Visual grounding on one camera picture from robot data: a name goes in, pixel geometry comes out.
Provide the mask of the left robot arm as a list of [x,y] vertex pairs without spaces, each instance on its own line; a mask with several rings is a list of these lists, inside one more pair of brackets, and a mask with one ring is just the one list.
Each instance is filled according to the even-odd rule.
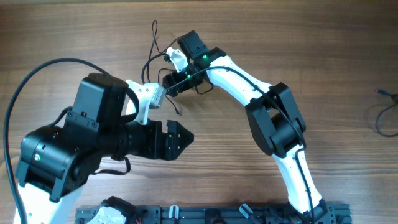
[[105,157],[175,160],[194,135],[176,121],[148,118],[165,89],[92,73],[82,79],[73,106],[60,114],[64,125],[51,123],[21,142],[16,177],[23,209],[17,223],[62,223],[89,176],[102,173]]

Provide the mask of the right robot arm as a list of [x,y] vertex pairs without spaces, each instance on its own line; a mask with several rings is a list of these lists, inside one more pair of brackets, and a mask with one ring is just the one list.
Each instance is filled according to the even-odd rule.
[[251,223],[336,223],[334,206],[325,202],[312,180],[305,156],[306,124],[288,86],[258,80],[223,50],[209,49],[195,31],[176,41],[178,49],[164,51],[165,61],[175,68],[163,79],[167,94],[177,96],[207,81],[238,100],[255,143],[275,160],[287,188],[287,205],[273,205],[257,215],[244,203],[241,215]]

